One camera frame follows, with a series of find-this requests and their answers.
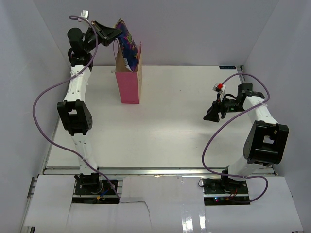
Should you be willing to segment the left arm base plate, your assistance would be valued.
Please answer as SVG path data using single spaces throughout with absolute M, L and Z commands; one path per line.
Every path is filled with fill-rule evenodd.
M 74 204 L 118 204 L 119 199 L 115 195 L 107 180 L 102 180 L 99 191 L 90 192 L 82 188 L 81 182 L 76 181 L 72 203 Z

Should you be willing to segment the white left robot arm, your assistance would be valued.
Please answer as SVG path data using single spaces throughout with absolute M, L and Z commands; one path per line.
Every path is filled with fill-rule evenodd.
M 75 179 L 83 189 L 97 194 L 102 190 L 103 182 L 96 172 L 98 166 L 87 136 L 93 119 L 85 104 L 86 88 L 93 66 L 91 51 L 99 44 L 109 46 L 122 31 L 103 26 L 96 21 L 91 24 L 92 27 L 85 33 L 79 28 L 72 28 L 67 33 L 70 43 L 68 57 L 74 78 L 69 82 L 64 100 L 57 104 L 57 111 L 64 129 L 74 142 L 76 152 L 79 153 L 80 173 Z

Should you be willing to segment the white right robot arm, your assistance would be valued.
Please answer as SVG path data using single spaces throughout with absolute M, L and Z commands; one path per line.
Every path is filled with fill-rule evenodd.
M 204 120 L 219 122 L 227 113 L 247 111 L 252 128 L 243 146 L 242 156 L 222 171 L 219 179 L 203 181 L 205 193 L 239 192 L 246 187 L 245 179 L 262 167 L 279 164 L 285 150 L 289 128 L 279 124 L 264 105 L 264 95 L 253 91 L 251 83 L 238 85 L 236 96 L 225 93 L 225 85 L 216 83 L 217 99 Z

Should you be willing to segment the purple nut snack bag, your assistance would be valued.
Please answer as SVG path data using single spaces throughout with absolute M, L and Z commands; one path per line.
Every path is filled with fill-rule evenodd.
M 121 33 L 117 36 L 117 40 L 121 49 L 125 67 L 130 71 L 135 71 L 138 65 L 139 54 L 138 47 L 132 38 L 132 35 L 121 18 L 113 28 L 121 31 Z

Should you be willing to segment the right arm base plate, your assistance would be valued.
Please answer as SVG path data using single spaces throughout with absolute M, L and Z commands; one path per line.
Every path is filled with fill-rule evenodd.
M 198 186 L 203 190 L 205 206 L 249 205 L 246 181 L 235 181 L 228 177 L 202 178 Z

